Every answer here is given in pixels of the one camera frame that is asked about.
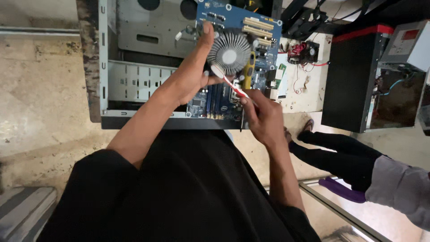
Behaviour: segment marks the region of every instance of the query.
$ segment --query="black pants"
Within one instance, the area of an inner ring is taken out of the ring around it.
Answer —
[[[382,153],[343,134],[312,133],[306,130],[300,133],[297,139],[337,151],[307,149],[293,141],[289,144],[289,149],[297,158],[343,178],[346,183],[352,185],[353,190],[365,192],[369,188],[375,160]]]

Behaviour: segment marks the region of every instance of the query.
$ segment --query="blue motherboard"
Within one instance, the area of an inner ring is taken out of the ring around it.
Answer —
[[[230,28],[242,30],[246,25],[243,23],[245,18],[273,26],[273,29],[268,31],[272,35],[271,38],[268,38],[269,44],[252,47],[257,58],[255,59],[255,71],[251,78],[251,88],[259,89],[264,93],[267,87],[266,73],[276,69],[275,62],[282,22],[216,0],[198,0],[197,2],[197,26],[202,26],[204,21],[210,21],[213,23],[215,31]],[[239,101],[232,99],[231,94],[232,90],[227,84],[205,87],[188,103],[187,116],[241,121],[242,105]]]

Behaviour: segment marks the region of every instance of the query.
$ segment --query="beige pci slot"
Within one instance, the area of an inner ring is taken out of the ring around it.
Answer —
[[[273,30],[273,25],[254,20],[252,18],[244,18],[243,23],[246,25],[252,25],[265,30]]]
[[[270,40],[265,40],[265,39],[261,39],[261,38],[258,38],[257,40],[260,43],[260,45],[265,45],[265,46],[271,46],[272,45],[272,41],[270,41]]]
[[[267,31],[264,31],[264,30],[261,30],[261,29],[249,27],[247,25],[245,25],[245,26],[242,27],[242,32],[249,32],[251,34],[255,34],[255,35],[261,36],[261,37],[267,37],[267,38],[271,38],[272,37],[272,33],[269,33]]]

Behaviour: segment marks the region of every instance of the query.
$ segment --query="circuit board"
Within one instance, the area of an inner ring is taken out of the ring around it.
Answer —
[[[267,72],[276,69],[275,62],[279,48],[278,40],[281,38],[282,21],[216,0],[198,0],[197,2],[197,25],[202,26],[204,21],[210,21],[214,25],[215,31],[235,28],[247,32],[246,28],[250,28],[253,34],[263,31],[263,34],[271,35],[269,38],[261,36],[261,42],[264,44],[258,45],[258,47],[252,46],[256,58],[251,77],[251,89],[258,89],[265,93],[268,87]],[[251,21],[251,24],[245,24],[246,21]],[[270,28],[273,26],[273,29],[264,31],[266,26],[270,26]],[[241,87],[242,82],[235,80],[233,84]],[[241,121],[243,109],[238,98],[235,97],[235,93],[224,83],[207,86],[200,90],[188,103],[187,116]]]

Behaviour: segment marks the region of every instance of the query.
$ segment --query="chip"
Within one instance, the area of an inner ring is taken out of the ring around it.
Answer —
[[[202,101],[201,100],[193,99],[192,104],[193,104],[193,106],[201,106],[202,105]]]

